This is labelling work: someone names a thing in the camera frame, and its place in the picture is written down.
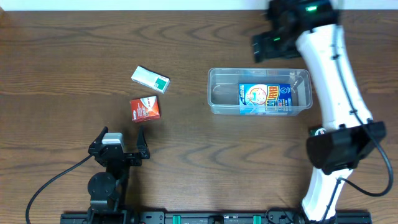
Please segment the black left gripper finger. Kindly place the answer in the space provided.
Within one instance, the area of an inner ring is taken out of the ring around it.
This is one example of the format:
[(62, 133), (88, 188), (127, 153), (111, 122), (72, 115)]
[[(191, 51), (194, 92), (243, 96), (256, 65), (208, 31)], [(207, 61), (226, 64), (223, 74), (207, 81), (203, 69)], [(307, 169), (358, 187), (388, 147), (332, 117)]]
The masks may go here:
[(144, 136), (144, 127), (143, 126), (141, 126), (139, 128), (137, 142), (136, 142), (136, 148), (137, 148), (139, 154), (141, 155), (142, 159), (150, 159), (150, 152), (149, 152), (149, 148), (147, 146), (146, 139)]
[(96, 139), (90, 144), (88, 148), (89, 154), (98, 154), (100, 152), (100, 150), (103, 147), (102, 140), (106, 133), (108, 133), (108, 127), (105, 126), (100, 132), (100, 134), (96, 137)]

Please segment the red medicine box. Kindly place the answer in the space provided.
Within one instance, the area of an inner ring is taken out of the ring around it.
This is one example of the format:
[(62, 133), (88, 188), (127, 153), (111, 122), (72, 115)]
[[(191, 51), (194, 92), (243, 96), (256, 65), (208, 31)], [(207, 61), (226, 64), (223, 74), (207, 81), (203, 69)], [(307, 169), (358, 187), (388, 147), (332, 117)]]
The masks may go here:
[(160, 109), (156, 96), (131, 100), (130, 106), (132, 120), (135, 123), (160, 119)]

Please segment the blue cool fever box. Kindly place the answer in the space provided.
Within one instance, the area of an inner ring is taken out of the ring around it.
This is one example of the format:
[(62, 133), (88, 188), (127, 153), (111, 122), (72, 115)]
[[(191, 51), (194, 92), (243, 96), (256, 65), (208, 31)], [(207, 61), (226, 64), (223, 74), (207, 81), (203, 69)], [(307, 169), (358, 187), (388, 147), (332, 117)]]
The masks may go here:
[(287, 114), (293, 106), (289, 84), (239, 84), (241, 115)]

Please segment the clear plastic container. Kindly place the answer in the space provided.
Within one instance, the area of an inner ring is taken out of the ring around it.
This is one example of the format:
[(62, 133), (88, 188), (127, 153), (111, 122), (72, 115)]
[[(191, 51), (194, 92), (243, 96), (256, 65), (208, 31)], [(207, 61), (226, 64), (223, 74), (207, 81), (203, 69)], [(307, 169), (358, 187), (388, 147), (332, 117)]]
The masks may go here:
[(212, 68), (208, 72), (208, 104), (214, 114), (240, 114), (239, 84), (289, 84), (293, 106), (287, 114), (262, 114), (262, 116), (297, 115), (312, 107), (310, 74), (303, 69), (281, 68)]

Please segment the white green medicine box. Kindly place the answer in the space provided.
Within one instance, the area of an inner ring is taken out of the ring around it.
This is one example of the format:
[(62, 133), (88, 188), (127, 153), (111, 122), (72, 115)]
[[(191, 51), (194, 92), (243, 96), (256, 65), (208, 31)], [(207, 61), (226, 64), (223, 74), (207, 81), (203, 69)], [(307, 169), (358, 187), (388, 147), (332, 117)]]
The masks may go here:
[(131, 76), (132, 81), (164, 94), (170, 84), (170, 79), (158, 73), (138, 66)]

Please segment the green round-label tin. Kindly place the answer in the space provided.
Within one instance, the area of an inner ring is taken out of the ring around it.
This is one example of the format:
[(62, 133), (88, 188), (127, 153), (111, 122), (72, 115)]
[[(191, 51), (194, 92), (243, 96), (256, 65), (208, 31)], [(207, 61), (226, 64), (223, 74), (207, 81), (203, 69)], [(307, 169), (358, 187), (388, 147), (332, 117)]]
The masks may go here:
[(308, 130), (310, 136), (318, 136), (326, 133), (326, 129), (324, 127), (312, 127)]

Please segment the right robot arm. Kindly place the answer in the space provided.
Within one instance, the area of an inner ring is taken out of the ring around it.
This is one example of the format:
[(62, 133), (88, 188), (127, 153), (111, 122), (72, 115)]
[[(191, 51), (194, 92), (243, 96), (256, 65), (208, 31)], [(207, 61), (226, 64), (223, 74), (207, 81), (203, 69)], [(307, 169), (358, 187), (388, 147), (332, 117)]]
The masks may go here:
[(322, 112), (322, 134), (310, 136), (313, 171), (292, 223), (370, 223), (368, 212), (337, 212), (349, 176), (374, 149), (381, 148), (385, 124), (373, 120), (354, 78), (340, 12), (330, 1), (269, 1), (272, 29), (252, 39), (254, 59), (302, 57)]

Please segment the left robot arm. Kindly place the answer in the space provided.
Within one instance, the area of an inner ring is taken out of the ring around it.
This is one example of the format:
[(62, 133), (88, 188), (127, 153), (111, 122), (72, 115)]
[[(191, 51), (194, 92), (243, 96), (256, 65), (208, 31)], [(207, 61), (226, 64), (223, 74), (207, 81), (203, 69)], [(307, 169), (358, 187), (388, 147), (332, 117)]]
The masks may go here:
[(105, 127), (90, 144), (88, 153), (105, 168), (88, 182), (90, 208), (88, 223), (139, 223), (137, 212), (125, 204), (130, 168), (150, 158), (144, 127), (138, 131), (136, 152), (124, 151), (122, 133), (110, 133)]

